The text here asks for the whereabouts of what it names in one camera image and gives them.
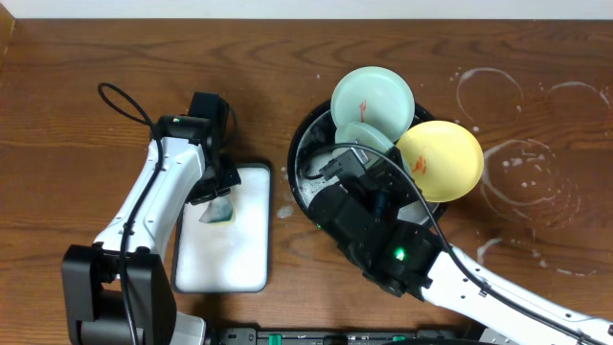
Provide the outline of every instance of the wooden table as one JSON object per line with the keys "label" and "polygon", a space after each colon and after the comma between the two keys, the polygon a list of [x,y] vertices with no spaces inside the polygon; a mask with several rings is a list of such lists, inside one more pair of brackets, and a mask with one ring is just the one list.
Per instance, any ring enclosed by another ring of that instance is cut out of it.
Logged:
{"label": "wooden table", "polygon": [[451,204],[448,238],[473,257],[499,238],[487,267],[613,319],[613,23],[26,20],[0,85],[0,338],[68,342],[62,255],[94,240],[145,162],[148,132],[100,100],[99,81],[153,118],[184,112],[194,91],[218,92],[240,120],[229,151],[270,160],[274,211],[295,210],[273,217],[263,292],[177,294],[181,311],[216,326],[464,326],[367,283],[289,197],[294,130],[345,74],[371,64],[400,73],[420,104],[488,150],[488,183]]}

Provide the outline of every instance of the white wall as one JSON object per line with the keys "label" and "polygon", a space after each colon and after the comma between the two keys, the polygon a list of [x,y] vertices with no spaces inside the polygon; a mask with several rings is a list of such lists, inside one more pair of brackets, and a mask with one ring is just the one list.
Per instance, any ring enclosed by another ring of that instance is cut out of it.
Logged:
{"label": "white wall", "polygon": [[613,0],[0,0],[15,18],[613,19]]}

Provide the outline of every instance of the green led light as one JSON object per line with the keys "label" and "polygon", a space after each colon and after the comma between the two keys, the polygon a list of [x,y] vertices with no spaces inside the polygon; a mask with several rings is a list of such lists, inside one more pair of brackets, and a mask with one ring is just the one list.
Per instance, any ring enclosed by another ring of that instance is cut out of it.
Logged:
{"label": "green led light", "polygon": [[404,248],[400,247],[394,251],[394,257],[396,260],[403,261],[404,260]]}

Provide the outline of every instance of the green connector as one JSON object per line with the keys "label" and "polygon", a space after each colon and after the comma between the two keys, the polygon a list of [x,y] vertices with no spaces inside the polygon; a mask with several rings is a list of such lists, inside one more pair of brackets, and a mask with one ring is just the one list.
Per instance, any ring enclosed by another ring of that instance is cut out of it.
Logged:
{"label": "green connector", "polygon": [[268,336],[268,345],[281,345],[281,335],[271,334]]}

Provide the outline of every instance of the yellow plate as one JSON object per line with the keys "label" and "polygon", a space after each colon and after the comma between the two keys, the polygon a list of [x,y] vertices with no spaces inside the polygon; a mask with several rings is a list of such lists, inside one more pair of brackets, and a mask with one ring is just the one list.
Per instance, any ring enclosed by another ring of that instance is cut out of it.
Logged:
{"label": "yellow plate", "polygon": [[427,201],[447,202],[464,196],[483,172],[479,142],[453,123],[428,121],[414,126],[400,137],[396,147]]}

